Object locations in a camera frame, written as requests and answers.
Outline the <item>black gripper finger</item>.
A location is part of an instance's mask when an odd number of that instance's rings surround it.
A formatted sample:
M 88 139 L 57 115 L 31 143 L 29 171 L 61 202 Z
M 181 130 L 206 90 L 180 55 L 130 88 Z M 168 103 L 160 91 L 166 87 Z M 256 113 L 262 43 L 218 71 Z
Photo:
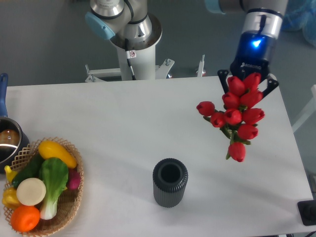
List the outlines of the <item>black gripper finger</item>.
M 229 86 L 228 86 L 228 82 L 227 82 L 229 75 L 230 75 L 230 71 L 226 70 L 226 69 L 220 69 L 217 72 L 217 76 L 220 80 L 220 83 L 221 83 L 221 86 L 222 86 L 224 93 L 227 93 L 229 91 Z
M 279 86 L 277 78 L 273 74 L 268 74 L 259 84 L 259 90 L 263 93 L 263 98 L 267 97 L 273 90 Z

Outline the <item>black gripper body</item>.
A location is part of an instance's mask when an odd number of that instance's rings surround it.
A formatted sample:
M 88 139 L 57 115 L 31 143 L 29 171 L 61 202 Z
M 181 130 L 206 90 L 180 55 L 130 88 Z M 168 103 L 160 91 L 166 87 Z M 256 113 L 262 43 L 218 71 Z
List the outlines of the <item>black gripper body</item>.
M 233 76 L 245 79 L 252 73 L 259 73 L 264 80 L 270 73 L 270 62 L 277 40 L 255 33 L 243 33 L 237 47 L 234 61 L 230 65 Z

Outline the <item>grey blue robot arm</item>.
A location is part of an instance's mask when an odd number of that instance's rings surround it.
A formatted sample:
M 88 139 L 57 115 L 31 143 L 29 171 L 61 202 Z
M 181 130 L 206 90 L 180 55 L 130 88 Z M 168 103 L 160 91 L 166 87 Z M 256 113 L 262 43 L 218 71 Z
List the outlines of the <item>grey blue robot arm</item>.
M 267 82 L 264 96 L 278 87 L 270 76 L 269 65 L 282 26 L 285 0 L 207 0 L 212 13 L 243 11 L 246 13 L 237 53 L 228 70 L 219 70 L 224 91 L 228 75 L 246 78 L 260 73 Z M 117 49 L 119 68 L 88 72 L 91 80 L 119 75 L 122 80 L 166 79 L 174 61 L 156 64 L 156 44 L 162 36 L 160 21 L 148 12 L 145 0 L 92 0 L 85 21 L 94 34 L 109 40 Z

